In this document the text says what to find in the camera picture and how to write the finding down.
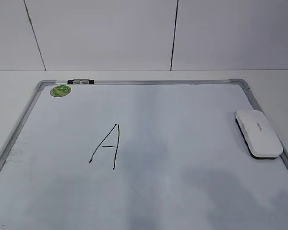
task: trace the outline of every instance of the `white wall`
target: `white wall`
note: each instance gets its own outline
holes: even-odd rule
[[[0,0],[0,70],[44,70],[23,0]]]
[[[26,0],[47,70],[169,70],[177,0]],[[43,70],[0,0],[0,70]],[[288,0],[179,0],[173,70],[288,69]]]
[[[173,70],[288,69],[288,0],[179,0]]]
[[[47,70],[169,70],[176,0],[26,0]]]

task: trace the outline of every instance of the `table surface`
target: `table surface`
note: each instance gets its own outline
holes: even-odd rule
[[[0,151],[40,80],[222,80],[247,81],[288,150],[288,70],[230,71],[0,71]]]

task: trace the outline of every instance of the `round magnet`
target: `round magnet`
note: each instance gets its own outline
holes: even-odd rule
[[[51,96],[54,97],[64,97],[67,94],[69,94],[72,91],[72,89],[67,86],[67,85],[59,85],[54,87],[51,91],[50,94]]]

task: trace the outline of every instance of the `whiteboard surface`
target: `whiteboard surface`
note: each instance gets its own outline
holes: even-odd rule
[[[0,173],[0,229],[288,229],[288,172],[249,156],[237,85],[46,87]],[[120,125],[114,149],[94,149]],[[105,140],[115,145],[117,130]]]

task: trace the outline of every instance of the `white eraser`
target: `white eraser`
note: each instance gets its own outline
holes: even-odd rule
[[[239,110],[236,120],[253,156],[276,158],[283,147],[266,116],[258,110]]]

